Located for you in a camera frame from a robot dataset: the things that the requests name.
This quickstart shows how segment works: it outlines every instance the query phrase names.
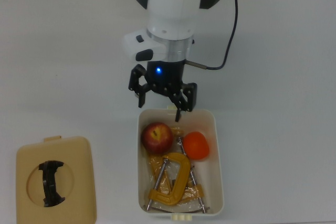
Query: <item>table surface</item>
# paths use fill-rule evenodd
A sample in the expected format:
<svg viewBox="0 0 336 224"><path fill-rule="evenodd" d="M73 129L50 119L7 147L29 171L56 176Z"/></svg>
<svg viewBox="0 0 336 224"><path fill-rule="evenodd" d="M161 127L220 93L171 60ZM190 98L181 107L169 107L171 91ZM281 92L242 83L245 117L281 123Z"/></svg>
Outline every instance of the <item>table surface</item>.
<svg viewBox="0 0 336 224"><path fill-rule="evenodd" d="M216 117L225 207L199 223L336 221L336 1L238 0L221 71L186 66ZM135 0L0 0L0 216L16 223L15 156L44 137L86 137L97 223L155 223L138 205L136 124L169 101L128 90L121 38L146 26ZM234 0L198 16L192 59L222 61Z"/></svg>

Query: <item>container lid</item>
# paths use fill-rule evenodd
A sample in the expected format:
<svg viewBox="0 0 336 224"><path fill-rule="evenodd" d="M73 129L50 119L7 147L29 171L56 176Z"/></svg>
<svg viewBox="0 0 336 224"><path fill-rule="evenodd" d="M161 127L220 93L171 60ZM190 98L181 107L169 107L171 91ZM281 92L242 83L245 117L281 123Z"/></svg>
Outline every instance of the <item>container lid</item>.
<svg viewBox="0 0 336 224"><path fill-rule="evenodd" d="M17 224L93 224L96 193L91 148L76 136L46 138L16 155Z"/></svg>

